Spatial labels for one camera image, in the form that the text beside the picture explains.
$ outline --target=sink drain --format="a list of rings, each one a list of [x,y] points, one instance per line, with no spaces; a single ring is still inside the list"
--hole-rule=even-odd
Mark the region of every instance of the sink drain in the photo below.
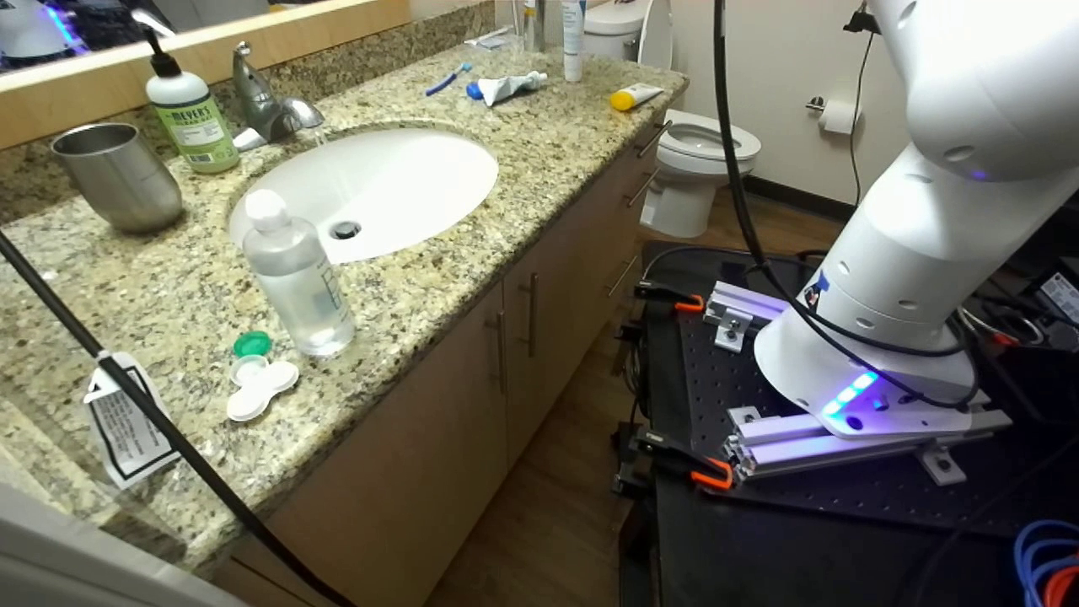
[[[330,227],[330,235],[337,239],[349,239],[359,233],[359,223],[355,221],[341,221]]]

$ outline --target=toilet paper roll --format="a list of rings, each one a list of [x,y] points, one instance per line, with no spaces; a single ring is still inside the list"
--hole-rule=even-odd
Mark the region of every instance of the toilet paper roll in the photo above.
[[[862,109],[858,108],[858,120],[862,118]],[[817,125],[829,133],[850,135],[853,132],[855,105],[845,101],[828,101],[824,111],[820,112]]]

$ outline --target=toilet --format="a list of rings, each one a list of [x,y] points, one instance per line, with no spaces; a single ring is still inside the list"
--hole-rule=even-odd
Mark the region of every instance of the toilet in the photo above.
[[[585,11],[585,52],[670,69],[670,0],[605,2]],[[659,138],[658,171],[648,184],[641,224],[675,237],[695,237],[708,227],[715,190],[727,184],[720,122],[674,109]],[[761,151],[752,134],[732,126],[738,170],[746,175]]]

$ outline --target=wooden floor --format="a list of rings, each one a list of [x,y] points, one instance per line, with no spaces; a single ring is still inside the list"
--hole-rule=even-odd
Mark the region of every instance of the wooden floor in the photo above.
[[[763,201],[753,222],[771,252],[828,247],[839,225]],[[641,227],[639,239],[675,239]],[[697,244],[745,248],[727,190],[716,196]],[[611,494],[609,434],[632,402],[611,376],[611,335],[596,339],[573,380],[510,471],[427,602],[428,607],[614,606],[617,538],[628,505]]]

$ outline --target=baseboard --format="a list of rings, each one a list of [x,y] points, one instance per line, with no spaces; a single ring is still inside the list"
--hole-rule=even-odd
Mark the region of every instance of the baseboard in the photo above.
[[[746,191],[793,206],[800,210],[846,222],[855,213],[853,205],[749,175]]]

